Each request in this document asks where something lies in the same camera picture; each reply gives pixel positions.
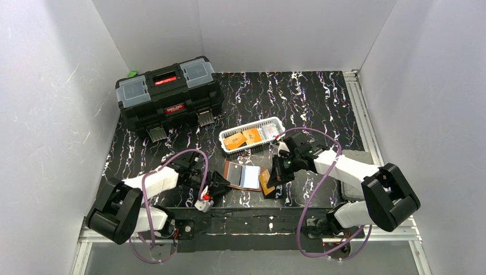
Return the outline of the aluminium frame rail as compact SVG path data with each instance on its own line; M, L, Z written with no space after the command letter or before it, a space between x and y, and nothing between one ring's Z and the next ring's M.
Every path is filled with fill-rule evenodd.
M352 110L359 129L364 151L370 155L371 159L373 160L373 164L383 166L385 162L383 161L373 124L370 120L370 115L363 95L358 71L353 70L350 72L343 72L343 76L351 100Z

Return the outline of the orange credit card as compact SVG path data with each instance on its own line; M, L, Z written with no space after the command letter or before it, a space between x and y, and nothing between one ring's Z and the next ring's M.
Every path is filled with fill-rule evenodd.
M262 137L257 128L251 128L242 131L243 136L246 139L246 144L251 145L262 141Z
M237 132L223 140L223 144L228 150L235 150L246 143L246 139L242 132Z

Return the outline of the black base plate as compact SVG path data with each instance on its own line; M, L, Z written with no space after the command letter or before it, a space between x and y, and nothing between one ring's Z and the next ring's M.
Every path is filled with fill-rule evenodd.
M297 250L301 207L168 207L179 227L178 252Z

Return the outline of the brown leather card holder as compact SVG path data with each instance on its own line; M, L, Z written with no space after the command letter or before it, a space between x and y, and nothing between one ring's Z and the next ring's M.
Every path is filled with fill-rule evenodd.
M228 165L230 161L225 162L224 178L226 179L228 173ZM245 191L261 191L260 181L258 176L262 172L262 168L259 166L243 165L242 177L240 187L232 186L231 188L245 190Z

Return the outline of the grey plastic case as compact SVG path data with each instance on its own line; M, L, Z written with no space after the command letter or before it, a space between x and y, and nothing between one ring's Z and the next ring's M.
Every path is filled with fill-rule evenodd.
M374 160L372 154L366 151L357 150L343 150L342 155L345 158L345 173L344 177L340 180L341 195L344 200L347 201L363 201L364 195L361 187L361 182L363 181L360 176L361 164L352 164L351 162L359 162L363 164L374 165Z

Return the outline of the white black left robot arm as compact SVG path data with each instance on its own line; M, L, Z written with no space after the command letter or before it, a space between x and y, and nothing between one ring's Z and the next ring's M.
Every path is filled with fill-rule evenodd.
M206 213L216 198L230 190L230 182L223 175L218 171L201 170L200 161L209 165L209 158L203 151L188 149L143 175L106 180L85 217L86 227L118 245L144 232L150 233L150 246L155 244L157 233L173 236L177 232L173 213L151 206L152 197L186 186L194 192L193 206Z

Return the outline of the black credit card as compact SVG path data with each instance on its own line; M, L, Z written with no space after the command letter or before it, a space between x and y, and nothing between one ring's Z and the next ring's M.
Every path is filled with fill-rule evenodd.
M242 171L243 171L243 165L229 162L226 179L230 182L232 186L240 187Z

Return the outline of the white credit card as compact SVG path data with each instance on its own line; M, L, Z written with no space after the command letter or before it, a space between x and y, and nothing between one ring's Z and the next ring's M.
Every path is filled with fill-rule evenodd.
M273 123L261 127L267 139L274 139L279 135L279 130Z

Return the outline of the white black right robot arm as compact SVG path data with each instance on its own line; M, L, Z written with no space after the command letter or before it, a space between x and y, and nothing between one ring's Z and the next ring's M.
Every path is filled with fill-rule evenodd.
M376 166L359 162L325 145L313 146L300 133L278 135L272 144L277 153L272 158L269 185L291 182L296 172L306 170L360 190L360 200L337 205L315 222L316 229L338 234L355 226L376 225L392 232L421 207L418 196L395 164Z

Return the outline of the white plastic basket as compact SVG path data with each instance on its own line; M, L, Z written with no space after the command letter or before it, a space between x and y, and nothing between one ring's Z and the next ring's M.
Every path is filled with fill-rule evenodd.
M278 117L269 117L224 130L219 140L223 151L233 154L268 144L284 131L283 122Z

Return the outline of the black plastic toolbox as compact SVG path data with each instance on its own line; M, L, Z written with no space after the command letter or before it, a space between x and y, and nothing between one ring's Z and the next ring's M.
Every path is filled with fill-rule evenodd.
M205 56L122 78L115 91L126 129L154 143L186 123L211 124L223 110L224 94Z

